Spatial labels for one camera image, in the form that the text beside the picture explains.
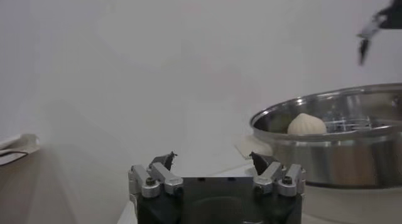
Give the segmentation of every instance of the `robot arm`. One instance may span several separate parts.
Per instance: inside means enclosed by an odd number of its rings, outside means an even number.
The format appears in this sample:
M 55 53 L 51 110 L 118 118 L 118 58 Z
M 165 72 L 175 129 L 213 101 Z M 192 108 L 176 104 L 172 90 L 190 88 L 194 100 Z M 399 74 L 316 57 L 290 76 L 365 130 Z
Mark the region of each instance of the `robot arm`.
M 402 29 L 402 0 L 393 0 L 390 7 L 376 13 L 370 23 L 358 34 L 362 38 L 359 54 L 360 64 L 366 60 L 371 39 L 380 29 Z

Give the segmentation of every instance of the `silver metal bracket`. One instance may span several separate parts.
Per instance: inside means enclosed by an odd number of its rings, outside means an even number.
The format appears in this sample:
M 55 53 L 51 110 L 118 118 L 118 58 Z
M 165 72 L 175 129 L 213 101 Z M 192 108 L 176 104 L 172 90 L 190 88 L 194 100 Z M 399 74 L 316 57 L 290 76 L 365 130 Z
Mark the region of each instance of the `silver metal bracket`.
M 292 164 L 285 177 L 278 181 L 278 193 L 286 197 L 303 194 L 306 183 L 306 171 L 299 164 Z
M 150 166 L 149 173 L 165 185 L 166 193 L 175 196 L 180 196 L 183 193 L 183 178 L 175 176 L 161 163 L 153 163 Z
M 261 175 L 253 178 L 254 190 L 262 195 L 271 193 L 274 183 L 282 176 L 282 164 L 276 161 L 272 162 Z
M 128 178 L 131 199 L 139 194 L 144 198 L 155 198 L 161 193 L 159 181 L 151 178 L 142 165 L 132 166 Z

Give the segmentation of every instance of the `white wall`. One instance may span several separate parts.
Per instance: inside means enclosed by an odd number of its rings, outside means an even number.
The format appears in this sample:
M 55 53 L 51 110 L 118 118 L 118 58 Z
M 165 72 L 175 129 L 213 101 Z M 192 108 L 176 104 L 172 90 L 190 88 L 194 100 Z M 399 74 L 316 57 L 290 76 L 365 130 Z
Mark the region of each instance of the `white wall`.
M 115 223 L 133 163 L 174 150 L 181 175 L 220 171 L 259 109 L 401 81 L 400 31 L 357 66 L 356 34 L 388 3 L 0 0 L 0 136 L 43 143 L 0 170 L 0 223 Z

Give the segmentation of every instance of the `bolt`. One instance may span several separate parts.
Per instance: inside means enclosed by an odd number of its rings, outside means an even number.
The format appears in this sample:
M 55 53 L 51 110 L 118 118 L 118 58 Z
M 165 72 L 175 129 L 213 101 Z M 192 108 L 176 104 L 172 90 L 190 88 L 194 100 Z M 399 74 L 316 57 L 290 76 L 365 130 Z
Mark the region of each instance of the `bolt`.
M 285 176 L 285 177 L 282 179 L 282 183 L 283 183 L 283 184 L 292 184 L 292 183 L 293 183 L 293 180 L 291 179 L 291 177 Z
M 146 184 L 147 186 L 153 186 L 155 183 L 156 183 L 156 180 L 153 179 L 153 178 L 147 178 L 147 179 L 145 180 L 145 184 Z
M 176 187 L 173 189 L 173 194 L 177 197 L 177 198 L 181 198 L 183 196 L 183 188 L 182 187 Z
M 264 194 L 264 189 L 261 186 L 254 187 L 254 195 L 259 198 Z

